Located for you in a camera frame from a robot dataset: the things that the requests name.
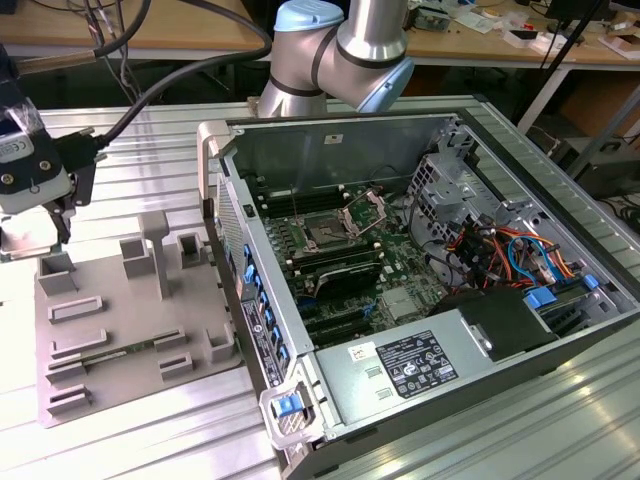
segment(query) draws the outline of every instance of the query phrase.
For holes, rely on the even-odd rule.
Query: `blue latch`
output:
[[[278,347],[282,343],[282,334],[280,333],[280,327],[273,327],[273,333],[271,333],[271,343]]]
[[[304,410],[302,399],[298,394],[288,395],[286,397],[279,398],[273,402],[273,408],[278,418],[286,417],[287,415],[293,415],[294,413]]]
[[[539,287],[529,290],[529,294],[525,299],[533,308],[544,307],[545,305],[549,305],[550,303],[558,300],[547,287]]]
[[[253,278],[256,276],[256,266],[255,265],[249,265],[247,267],[247,271],[244,272],[244,283],[252,283],[253,282]]]
[[[280,347],[280,349],[278,350],[278,353],[280,354],[280,360],[282,360],[282,363],[284,365],[288,365],[289,364],[289,352],[287,352],[287,347],[282,345]]]
[[[262,292],[260,294],[260,303],[262,303],[264,308],[267,308],[269,306],[269,297],[267,297],[267,293],[266,292]]]
[[[269,330],[271,330],[275,324],[276,324],[276,317],[273,314],[273,310],[271,310],[271,307],[268,307],[265,311],[264,311],[264,318],[267,321],[267,328]]]
[[[590,273],[584,276],[584,284],[589,288],[589,290],[595,290],[596,288],[598,288],[598,286],[600,286],[600,282],[598,282],[598,279]]]

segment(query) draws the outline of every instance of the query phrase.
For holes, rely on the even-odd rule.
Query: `background table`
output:
[[[55,4],[55,0],[42,1]],[[214,3],[248,16],[241,0]],[[139,5],[140,0],[123,2],[126,21],[134,17]],[[502,13],[524,11],[538,30],[546,30],[549,23],[514,0],[492,8]],[[572,70],[640,71],[640,61],[626,60],[609,50],[598,41],[600,35],[586,33],[586,41],[571,50],[523,117],[518,125],[521,130],[529,129]],[[408,37],[408,54],[418,65],[536,69],[542,61],[542,55],[509,45],[496,31],[483,35],[456,22],[451,23],[448,33],[414,29]],[[29,0],[19,1],[15,15],[0,16],[0,42],[13,56],[58,55],[92,46],[83,18]],[[231,20],[176,0],[154,0],[147,19],[131,39],[130,58],[199,60],[259,46],[256,35]]]

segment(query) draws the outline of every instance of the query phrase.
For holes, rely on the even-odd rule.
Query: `white label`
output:
[[[349,350],[351,360],[355,363],[365,358],[373,357],[376,354],[376,344],[373,342],[361,343],[360,345],[349,347],[347,350]]]
[[[336,143],[342,143],[342,137],[344,137],[344,135],[342,135],[341,133],[338,135],[327,135],[326,137],[324,137],[324,144],[334,145]]]
[[[451,370],[453,370],[453,367],[451,365],[447,365],[446,367],[442,367],[438,371],[440,372],[440,375],[444,375],[445,373],[449,373]]]
[[[0,138],[0,162],[7,163],[33,153],[31,139],[24,133],[16,133]]]

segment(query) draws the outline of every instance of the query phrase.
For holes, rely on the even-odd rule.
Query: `warning label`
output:
[[[430,330],[376,348],[402,398],[410,398],[458,378]]]

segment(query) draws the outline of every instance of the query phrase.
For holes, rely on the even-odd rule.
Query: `robotic arm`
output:
[[[349,19],[321,0],[278,10],[260,117],[326,113],[326,93],[358,112],[387,110],[413,73],[402,22],[407,0],[352,0]]]
[[[67,243],[70,213],[91,201],[98,144],[93,130],[52,139],[17,80],[18,70],[0,45],[0,213],[42,205],[58,241]]]

